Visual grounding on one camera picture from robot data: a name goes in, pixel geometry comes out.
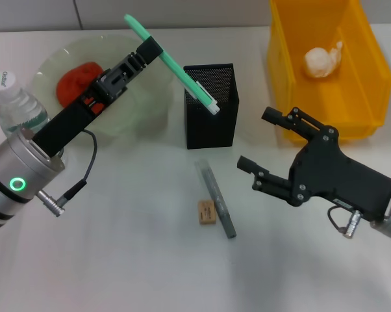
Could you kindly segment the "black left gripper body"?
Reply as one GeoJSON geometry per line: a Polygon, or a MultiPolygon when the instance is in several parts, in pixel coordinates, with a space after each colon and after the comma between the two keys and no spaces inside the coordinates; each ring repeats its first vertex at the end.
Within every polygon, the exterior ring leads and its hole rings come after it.
{"type": "Polygon", "coordinates": [[[113,104],[146,65],[139,53],[127,55],[112,69],[98,75],[79,97],[38,131],[32,141],[48,156],[56,155],[113,104]]]}

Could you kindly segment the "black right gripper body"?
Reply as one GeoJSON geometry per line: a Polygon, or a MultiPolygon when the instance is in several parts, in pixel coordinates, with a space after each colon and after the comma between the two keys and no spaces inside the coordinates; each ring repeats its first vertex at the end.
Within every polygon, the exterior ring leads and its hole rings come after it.
{"type": "Polygon", "coordinates": [[[322,127],[296,155],[288,180],[300,203],[318,196],[360,211],[369,222],[384,218],[391,199],[391,178],[346,156],[331,126],[322,127]]]}

